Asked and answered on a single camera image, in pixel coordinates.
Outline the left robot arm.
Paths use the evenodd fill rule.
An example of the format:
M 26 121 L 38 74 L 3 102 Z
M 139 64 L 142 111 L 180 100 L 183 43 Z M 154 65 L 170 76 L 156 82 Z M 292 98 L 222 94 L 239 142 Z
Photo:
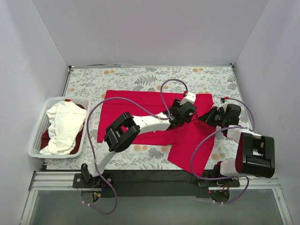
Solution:
M 106 165 L 110 162 L 116 153 L 126 150 L 134 141 L 134 139 L 141 134 L 167 131 L 179 128 L 185 123 L 190 123 L 192 117 L 196 112 L 195 95 L 187 94 L 182 100 L 175 99 L 172 106 L 167 108 L 166 111 L 159 114 L 153 114 L 146 110 L 136 102 L 124 97 L 108 98 L 97 106 L 108 100 L 126 100 L 142 110 L 147 112 L 148 116 L 133 116 L 129 112 L 124 112 L 117 119 L 115 119 L 106 129 L 103 139 L 103 147 L 99 153 L 95 152 L 89 131 L 89 121 L 91 113 L 88 115 L 85 122 L 88 140 L 90 142 L 91 150 L 93 153 L 92 165 L 82 164 L 81 174 L 82 179 L 88 187 L 96 187 L 99 184 L 100 176 Z

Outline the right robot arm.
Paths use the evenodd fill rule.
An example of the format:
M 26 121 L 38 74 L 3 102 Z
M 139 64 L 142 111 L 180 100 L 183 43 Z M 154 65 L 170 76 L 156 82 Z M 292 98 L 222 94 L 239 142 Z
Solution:
M 238 144 L 234 160 L 218 162 L 214 166 L 212 180 L 217 186 L 225 185 L 229 177 L 251 175 L 271 178 L 275 172 L 274 138 L 237 128 L 240 113 L 239 105 L 224 103 L 220 107 L 212 107 L 198 118 L 211 127 L 229 128 L 222 131 L 223 135 Z

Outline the floral patterned table mat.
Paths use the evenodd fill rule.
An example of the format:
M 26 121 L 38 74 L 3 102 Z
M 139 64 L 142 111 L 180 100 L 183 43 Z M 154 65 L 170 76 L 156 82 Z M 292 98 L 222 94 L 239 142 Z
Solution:
M 235 73 L 227 67 L 112 67 L 73 68 L 65 87 L 64 96 L 83 97 L 91 100 L 91 109 L 105 98 L 107 90 L 160 91 L 161 84 L 177 78 L 185 82 L 188 90 L 195 94 L 212 94 L 215 105 L 220 98 L 229 96 L 242 100 Z M 96 150 L 97 131 L 101 107 L 90 119 L 90 136 Z M 205 169 L 212 169 L 218 161 L 234 160 L 237 143 L 229 141 L 221 133 L 215 137 L 215 144 Z M 133 145 L 116 155 L 106 167 L 109 170 L 178 170 L 167 158 L 171 145 Z M 78 157 L 67 159 L 45 159 L 46 170 L 79 170 L 82 163 L 93 159 L 88 138 L 85 137 L 82 152 Z

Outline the white plastic laundry basket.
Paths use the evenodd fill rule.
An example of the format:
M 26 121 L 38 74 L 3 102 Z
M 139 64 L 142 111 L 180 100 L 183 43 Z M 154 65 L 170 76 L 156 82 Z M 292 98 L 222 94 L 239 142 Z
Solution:
M 42 134 L 48 130 L 50 123 L 49 118 L 46 115 L 46 111 L 50 109 L 55 103 L 69 99 L 75 104 L 82 105 L 85 110 L 87 110 L 86 119 L 90 112 L 91 100 L 86 97 L 51 97 L 47 99 L 42 107 L 41 115 L 39 121 L 35 124 L 35 131 L 31 136 L 31 143 L 28 148 L 28 155 L 33 158 L 50 158 L 50 159 L 65 159 L 65 158 L 75 158 L 78 157 L 83 149 L 85 134 L 86 134 L 86 124 L 82 128 L 82 138 L 80 140 L 79 149 L 75 154 L 68 155 L 43 155 L 40 154 L 40 145 L 42 141 Z

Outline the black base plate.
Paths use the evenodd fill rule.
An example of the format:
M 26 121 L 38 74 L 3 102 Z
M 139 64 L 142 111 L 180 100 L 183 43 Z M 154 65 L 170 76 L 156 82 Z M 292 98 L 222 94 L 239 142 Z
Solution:
M 183 170 L 106 170 L 103 173 L 114 187 L 118 197 L 143 196 L 195 196 L 209 198 L 209 188 L 222 189 L 229 196 L 228 188 L 240 186 L 238 180 L 231 184 L 224 180 L 201 180 Z

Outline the aluminium frame rail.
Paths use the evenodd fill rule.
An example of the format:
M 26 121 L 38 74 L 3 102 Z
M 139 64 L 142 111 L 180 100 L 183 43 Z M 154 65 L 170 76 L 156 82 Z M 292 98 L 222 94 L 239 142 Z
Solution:
M 54 171 L 54 172 L 34 172 L 30 183 L 29 191 L 38 190 L 89 190 L 88 187 L 78 187 L 82 181 L 75 177 L 75 171 Z M 250 189 L 271 189 L 273 191 L 280 216 L 285 225 L 291 225 L 292 219 L 289 214 L 281 184 L 278 177 L 271 179 L 249 178 L 248 190 Z

